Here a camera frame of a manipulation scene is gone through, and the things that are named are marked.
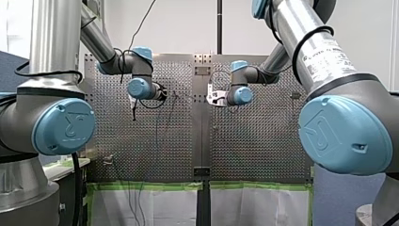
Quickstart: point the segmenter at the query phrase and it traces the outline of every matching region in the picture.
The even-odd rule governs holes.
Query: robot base
[[[356,226],[384,225],[399,212],[399,180],[386,176],[373,205],[363,205],[356,211]]]
[[[4,226],[57,226],[59,223],[58,184],[49,183],[38,197],[0,209],[0,222]]]

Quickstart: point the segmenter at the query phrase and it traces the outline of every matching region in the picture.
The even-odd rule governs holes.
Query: metal bracket
[[[211,67],[195,67],[194,75],[211,75]]]
[[[194,168],[194,176],[195,177],[208,177],[211,175],[211,169],[209,167],[202,167],[202,168]]]
[[[291,99],[298,100],[302,95],[298,91],[293,91],[290,95]]]

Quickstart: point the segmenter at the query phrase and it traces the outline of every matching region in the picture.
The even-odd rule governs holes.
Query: metal pole
[[[223,31],[223,0],[217,0],[217,54],[222,54],[222,31]]]
[[[325,25],[307,0],[275,1],[274,9],[276,29],[290,58],[310,32]],[[328,31],[317,32],[308,38],[294,63],[302,86],[308,93],[332,80],[357,72]]]
[[[81,0],[34,1],[30,73],[77,70],[80,8]],[[62,77],[66,82],[76,82],[75,74],[55,77]]]
[[[285,51],[284,46],[278,44],[272,54],[267,58],[267,60],[261,64],[259,69],[264,73],[276,73],[280,72],[284,66],[287,64],[290,58]]]
[[[314,3],[314,9],[316,13],[319,15],[320,19],[326,23],[335,8],[336,0],[316,0]],[[270,26],[270,19],[268,18],[268,13],[265,13],[265,19],[267,24]],[[278,44],[275,49],[273,50],[270,57],[260,66],[260,70],[267,72],[280,72],[287,62],[290,60],[290,57],[287,55],[284,46]]]
[[[90,17],[83,5],[81,10],[81,41],[101,63],[109,61],[115,55],[115,50],[109,38],[105,36],[100,28],[93,22],[93,18]]]

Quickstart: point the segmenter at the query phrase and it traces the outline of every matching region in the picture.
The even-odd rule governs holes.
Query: white cloth
[[[140,225],[144,225],[138,201],[146,226],[196,225],[197,190],[143,190],[140,198],[138,196],[138,190],[131,190],[129,204],[127,190],[95,191],[91,205],[91,226],[138,226],[135,214]]]
[[[308,226],[310,195],[264,188],[213,189],[212,225]]]

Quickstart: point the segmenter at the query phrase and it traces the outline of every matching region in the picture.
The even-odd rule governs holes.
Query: white wall
[[[393,8],[397,0],[338,0],[328,24],[355,67],[391,86]]]
[[[116,47],[125,49],[151,0],[104,0],[105,24]],[[391,61],[393,8],[398,0],[338,0],[329,22],[336,39],[361,72],[399,89]],[[264,21],[251,16],[251,0],[225,0],[223,54],[269,55],[276,45]],[[158,0],[135,45],[155,53],[216,51],[216,0]]]
[[[105,0],[114,46],[129,47],[151,0]],[[135,39],[155,53],[210,53],[216,49],[215,0],[158,0]]]

